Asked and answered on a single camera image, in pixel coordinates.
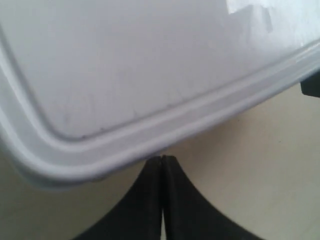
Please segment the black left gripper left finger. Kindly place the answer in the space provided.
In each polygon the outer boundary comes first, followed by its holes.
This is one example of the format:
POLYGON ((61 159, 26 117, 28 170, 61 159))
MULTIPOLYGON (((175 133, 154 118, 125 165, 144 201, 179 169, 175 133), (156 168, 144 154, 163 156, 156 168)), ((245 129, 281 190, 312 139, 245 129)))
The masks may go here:
POLYGON ((145 162, 125 196, 76 240, 159 240, 162 158, 145 162))

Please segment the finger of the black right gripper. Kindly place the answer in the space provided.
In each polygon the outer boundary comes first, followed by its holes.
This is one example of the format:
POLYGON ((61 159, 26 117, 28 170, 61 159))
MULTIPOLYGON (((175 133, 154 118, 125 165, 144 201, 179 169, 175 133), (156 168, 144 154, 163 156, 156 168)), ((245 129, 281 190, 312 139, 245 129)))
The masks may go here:
POLYGON ((303 95, 320 97, 320 72, 316 72, 302 81, 300 87, 303 95))

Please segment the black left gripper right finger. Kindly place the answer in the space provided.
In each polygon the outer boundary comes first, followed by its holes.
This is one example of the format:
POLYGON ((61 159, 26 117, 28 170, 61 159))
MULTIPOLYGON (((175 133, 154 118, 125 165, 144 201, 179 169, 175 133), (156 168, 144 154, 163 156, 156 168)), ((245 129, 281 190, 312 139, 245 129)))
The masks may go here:
POLYGON ((174 156, 162 157, 163 213, 168 240, 251 240, 253 234, 214 208, 174 156))

